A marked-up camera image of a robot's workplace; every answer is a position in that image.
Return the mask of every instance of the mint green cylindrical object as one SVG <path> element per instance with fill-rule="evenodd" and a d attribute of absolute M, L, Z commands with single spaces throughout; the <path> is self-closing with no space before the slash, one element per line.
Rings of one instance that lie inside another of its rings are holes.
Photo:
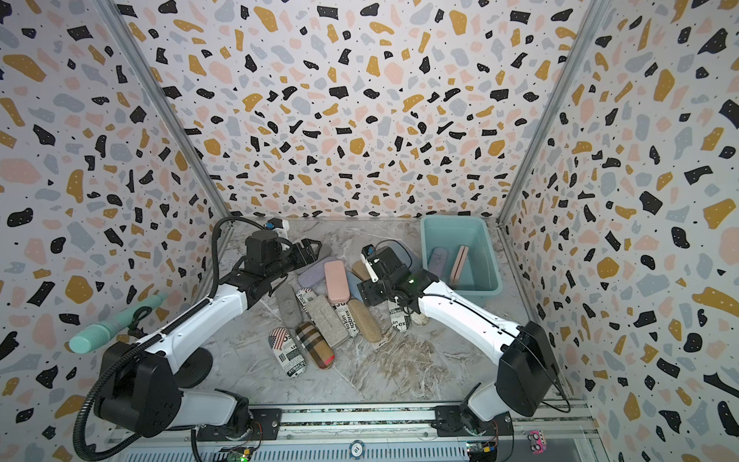
<path fill-rule="evenodd" d="M 136 310 L 141 307 L 148 306 L 152 310 L 158 308 L 159 305 L 167 298 L 167 294 L 151 295 L 143 302 L 138 302 L 129 308 L 121 311 L 112 319 L 96 322 L 85 327 L 82 332 L 69 340 L 69 348 L 75 353 L 84 354 L 93 350 L 97 350 L 106 343 L 115 338 L 116 334 L 128 327 L 133 321 Z"/>

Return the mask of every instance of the mounting plate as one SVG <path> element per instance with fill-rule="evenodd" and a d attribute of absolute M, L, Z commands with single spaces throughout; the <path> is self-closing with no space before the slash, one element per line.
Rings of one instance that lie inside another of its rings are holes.
<path fill-rule="evenodd" d="M 459 406 L 436 406 L 434 408 L 435 421 L 431 424 L 436 429 L 437 433 L 441 437 L 445 436 L 470 436 L 464 425 L 462 424 L 462 418 L 460 414 Z M 510 414 L 498 415 L 493 419 L 498 425 L 498 436 L 511 436 L 513 435 L 513 422 L 511 421 Z M 490 427 L 480 435 L 474 436 L 494 436 L 495 430 Z"/>
<path fill-rule="evenodd" d="M 278 407 L 269 409 L 252 409 L 253 422 L 262 426 L 262 441 L 275 441 L 277 439 L 277 432 L 279 431 L 280 421 L 282 419 L 282 409 Z M 253 428 L 259 428 L 258 425 L 253 425 Z M 259 440 L 259 435 L 255 435 L 254 438 Z M 197 433 L 198 441 L 229 441 L 225 436 L 218 433 L 218 427 L 212 425 L 206 425 L 201 428 Z"/>

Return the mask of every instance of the black cable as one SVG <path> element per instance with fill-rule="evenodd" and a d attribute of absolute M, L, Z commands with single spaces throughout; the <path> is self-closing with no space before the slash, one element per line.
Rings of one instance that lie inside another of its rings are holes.
<path fill-rule="evenodd" d="M 381 240 L 380 242 L 378 242 L 377 244 L 375 244 L 375 248 L 377 248 L 377 246 L 380 245 L 380 244 L 382 244 L 383 242 L 394 242 L 394 243 L 398 244 L 405 251 L 406 255 L 408 256 L 408 266 L 410 267 L 411 263 L 413 263 L 413 257 L 411 257 L 411 253 L 408 252 L 408 249 L 406 249 L 405 245 L 401 244 L 400 241 L 397 241 L 397 240 L 394 240 L 394 239 L 385 239 L 385 240 Z"/>
<path fill-rule="evenodd" d="M 547 403 L 545 401 L 541 401 L 542 404 L 544 404 L 545 406 L 549 406 L 552 409 L 555 409 L 555 410 L 557 410 L 557 411 L 559 411 L 559 412 L 561 412 L 563 414 L 569 414 L 570 413 L 570 411 L 572 410 L 572 405 L 570 404 L 570 401 L 567 399 L 567 396 L 565 395 L 565 391 L 563 390 L 562 385 L 559 382 L 559 378 L 556 378 L 556 379 L 552 379 L 551 378 L 551 376 L 547 373 L 547 367 L 544 365 L 544 363 L 541 362 L 541 360 L 539 359 L 539 357 L 536 354 L 534 354 L 534 352 L 531 351 L 531 348 L 529 348 L 528 345 L 526 345 L 525 343 L 523 343 L 523 341 L 521 339 L 519 339 L 517 336 L 513 335 L 512 333 L 508 332 L 507 330 L 500 328 L 500 326 L 498 326 L 495 323 L 493 323 L 493 321 L 491 321 L 490 319 L 487 319 L 483 315 L 479 314 L 477 311 L 472 310 L 469 306 L 467 306 L 467 305 L 459 302 L 458 300 L 454 300 L 454 299 L 449 298 L 447 296 L 439 295 L 439 294 L 436 294 L 436 293 L 427 293 L 427 294 L 422 295 L 422 296 L 420 296 L 418 298 L 419 299 L 422 299 L 425 296 L 435 296 L 435 297 L 439 297 L 440 299 L 447 299 L 450 302 L 454 302 L 454 303 L 456 303 L 459 306 L 462 306 L 464 308 L 467 308 L 467 310 L 469 310 L 472 313 L 478 315 L 480 318 L 482 318 L 485 321 L 487 321 L 491 326 L 493 326 L 494 328 L 498 329 L 500 332 L 503 332 L 503 333 L 509 335 L 510 337 L 513 337 L 513 339 L 517 340 L 526 350 L 528 350 L 528 352 L 531 354 L 531 356 L 534 357 L 534 359 L 537 360 L 537 362 L 539 363 L 539 366 L 542 367 L 542 370 L 544 371 L 544 374 L 549 379 L 549 382 L 554 386 L 554 388 L 559 392 L 559 394 L 562 395 L 562 398 L 565 400 L 565 403 L 567 403 L 567 410 L 566 411 L 561 410 L 560 408 L 555 407 L 555 406 L 552 406 L 551 404 L 549 404 L 549 403 Z M 535 342 L 537 341 L 536 338 L 534 336 L 532 336 L 529 332 L 526 332 L 525 330 L 521 330 L 520 332 L 523 332 L 523 333 L 528 334 L 528 336 L 530 336 L 532 339 L 534 339 Z"/>
<path fill-rule="evenodd" d="M 197 451 L 197 432 L 195 429 L 190 430 L 190 447 L 192 448 L 192 455 L 195 457 L 195 462 L 202 462 L 200 453 Z"/>

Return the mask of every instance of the metal post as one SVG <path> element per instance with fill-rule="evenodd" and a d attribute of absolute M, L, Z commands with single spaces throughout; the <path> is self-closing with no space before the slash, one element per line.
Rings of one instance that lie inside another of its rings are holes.
<path fill-rule="evenodd" d="M 143 87 L 143 91 L 146 92 L 149 99 L 154 104 L 154 108 L 162 118 L 162 122 L 164 122 L 167 130 L 169 130 L 174 141 L 185 155 L 185 159 L 195 174 L 198 182 L 202 188 L 205 189 L 205 193 L 211 201 L 213 213 L 218 218 L 229 217 L 231 213 L 229 213 L 226 208 L 223 197 L 221 197 L 215 183 L 211 180 L 210 174 L 205 170 L 205 166 L 200 162 L 200 158 L 197 156 L 194 146 L 190 143 L 187 135 L 185 135 L 185 129 L 180 124 L 180 119 L 175 115 L 174 109 L 169 105 L 165 99 L 164 92 L 154 79 L 154 75 L 151 73 L 151 67 L 143 57 L 138 45 L 134 42 L 133 37 L 128 31 L 128 26 L 126 26 L 126 23 L 120 17 L 118 6 L 113 0 L 95 0 L 93 4 L 96 6 L 98 13 L 103 19 L 103 23 L 108 27 L 108 30 L 113 36 L 115 43 L 118 45 L 118 49 L 121 54 L 123 54 L 129 62 L 134 74 L 138 77 L 139 82 Z"/>
<path fill-rule="evenodd" d="M 518 174 L 511 184 L 508 196 L 503 204 L 503 209 L 498 215 L 498 223 L 506 222 L 513 213 L 519 194 L 521 194 L 526 180 L 528 179 L 528 173 L 537 158 L 539 150 L 542 148 L 544 141 L 547 138 L 547 134 L 551 129 L 552 123 L 554 123 L 558 118 L 557 113 L 559 108 L 562 106 L 569 94 L 569 89 L 577 76 L 577 72 L 580 71 L 580 68 L 582 67 L 582 63 L 586 58 L 590 45 L 593 43 L 593 37 L 595 37 L 598 27 L 600 26 L 610 3 L 611 0 L 591 0 L 588 10 L 585 12 L 585 19 L 582 21 L 577 38 L 572 46 L 572 52 L 567 58 L 565 67 L 562 69 L 562 75 L 560 75 L 559 80 L 554 86 L 549 102 L 544 109 L 542 121 L 539 122 L 539 126 L 537 127 L 536 133 L 534 133 L 534 136 L 531 138 L 531 143 L 526 149 L 523 160 L 521 161 L 521 164 L 518 165 Z"/>

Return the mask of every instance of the pink toy car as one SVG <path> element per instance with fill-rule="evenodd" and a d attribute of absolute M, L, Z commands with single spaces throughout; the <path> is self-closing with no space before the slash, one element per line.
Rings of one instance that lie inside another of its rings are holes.
<path fill-rule="evenodd" d="M 541 454 L 547 450 L 547 441 L 544 434 L 539 430 L 531 430 L 528 434 L 528 440 L 531 442 L 531 451 L 534 454 Z"/>

